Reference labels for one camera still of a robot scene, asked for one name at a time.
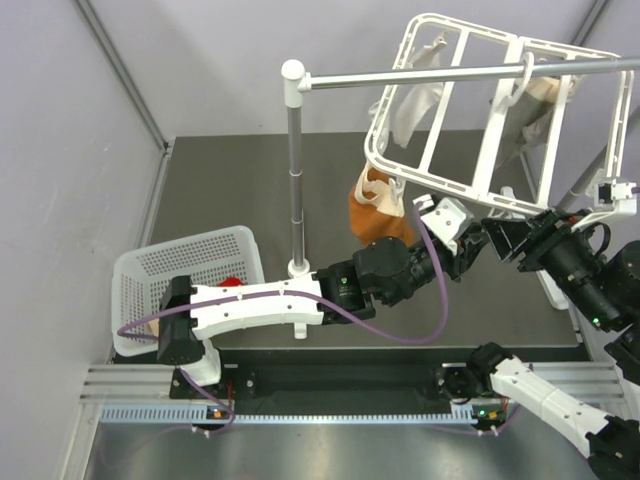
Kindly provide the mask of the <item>white sock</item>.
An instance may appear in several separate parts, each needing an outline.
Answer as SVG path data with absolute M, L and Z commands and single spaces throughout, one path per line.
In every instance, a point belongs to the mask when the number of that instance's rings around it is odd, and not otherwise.
M 398 107 L 391 123 L 396 145 L 406 148 L 426 113 L 442 98 L 444 84 L 433 82 L 413 86 Z
M 423 70 L 440 66 L 440 52 L 447 46 L 445 34 L 438 35 L 430 44 L 413 48 L 402 70 Z

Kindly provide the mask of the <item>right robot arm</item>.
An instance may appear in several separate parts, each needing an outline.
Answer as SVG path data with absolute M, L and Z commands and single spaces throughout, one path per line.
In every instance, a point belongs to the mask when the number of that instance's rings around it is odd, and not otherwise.
M 639 244 L 613 257 L 611 228 L 587 210 L 550 209 L 527 219 L 488 217 L 481 231 L 498 258 L 521 273 L 544 272 L 568 302 L 573 322 L 613 333 L 605 345 L 624 380 L 639 382 Z M 475 348 L 464 366 L 444 370 L 439 387 L 455 400 L 515 402 L 562 435 L 599 479 L 639 476 L 639 422 L 589 405 L 544 379 L 495 342 Z

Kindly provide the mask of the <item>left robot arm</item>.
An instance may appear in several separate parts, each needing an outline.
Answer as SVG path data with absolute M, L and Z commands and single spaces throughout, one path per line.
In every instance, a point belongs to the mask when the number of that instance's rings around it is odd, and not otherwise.
M 392 307 L 434 280 L 459 280 L 487 242 L 481 226 L 472 223 L 452 248 L 434 236 L 411 246 L 385 236 L 349 260 L 280 282 L 209 287 L 178 276 L 156 315 L 157 360 L 184 368 L 197 390 L 216 396 L 226 387 L 227 374 L 214 337 L 281 324 L 366 326 L 376 303 Z

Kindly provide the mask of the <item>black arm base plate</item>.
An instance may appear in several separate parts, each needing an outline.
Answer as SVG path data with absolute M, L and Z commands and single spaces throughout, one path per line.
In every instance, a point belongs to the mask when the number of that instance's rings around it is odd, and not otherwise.
M 444 401 L 465 404 L 498 396 L 487 380 L 463 366 L 243 364 L 224 367 L 219 383 L 201 387 L 174 372 L 171 399 L 204 399 L 207 394 L 245 407 L 269 400 L 287 408 L 362 408 L 366 402 L 400 407 Z

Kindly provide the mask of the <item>white clip sock hanger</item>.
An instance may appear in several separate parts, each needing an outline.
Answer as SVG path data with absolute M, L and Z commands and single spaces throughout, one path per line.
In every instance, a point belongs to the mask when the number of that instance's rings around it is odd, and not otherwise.
M 531 66 L 564 61 L 587 60 L 596 58 L 622 58 L 608 52 L 601 52 L 566 44 L 546 42 L 539 39 L 516 36 L 499 30 L 490 29 L 481 25 L 465 22 L 451 17 L 424 13 L 414 17 L 408 24 L 403 40 L 400 43 L 392 70 L 402 70 L 411 53 L 419 30 L 424 26 L 435 26 L 447 32 L 455 32 L 458 41 L 449 67 L 463 67 L 460 62 L 463 58 L 468 40 L 478 37 L 490 42 L 501 43 L 506 47 L 506 54 L 502 64 L 524 63 Z M 632 85 L 633 72 L 617 72 L 620 75 L 618 96 L 613 109 L 613 117 L 609 132 L 609 142 L 605 148 L 602 160 L 589 167 L 585 174 L 587 180 L 593 180 L 598 171 L 602 171 L 605 178 L 620 178 L 622 168 L 623 150 L 626 140 L 626 132 L 629 120 L 627 118 Z M 384 91 L 378 103 L 378 108 L 373 117 L 372 124 L 364 142 L 364 153 L 367 162 L 375 169 L 404 181 L 423 185 L 435 191 L 448 195 L 467 199 L 471 202 L 493 207 L 499 210 L 535 215 L 548 207 L 550 188 L 556 163 L 558 143 L 562 130 L 565 110 L 569 102 L 569 93 L 576 84 L 578 77 L 588 74 L 560 74 L 541 77 L 559 77 L 561 79 L 560 93 L 558 95 L 554 113 L 551 120 L 543 165 L 537 187 L 537 196 L 533 202 L 525 202 L 519 199 L 511 199 L 505 195 L 493 193 L 490 184 L 496 171 L 494 164 L 500 144 L 500 139 L 505 124 L 507 110 L 514 106 L 521 97 L 530 79 L 521 77 L 515 79 L 494 79 L 497 82 L 491 109 L 488 114 L 487 124 L 484 130 L 480 151 L 478 154 L 474 176 L 471 184 L 437 176 L 430 173 L 430 165 L 435 148 L 441 133 L 450 97 L 454 87 L 460 82 L 444 83 L 442 98 L 435 106 L 436 113 L 431 124 L 429 136 L 420 163 L 417 167 L 407 167 L 394 162 L 384 156 L 383 134 L 389 125 L 389 112 L 399 85 L 383 85 Z

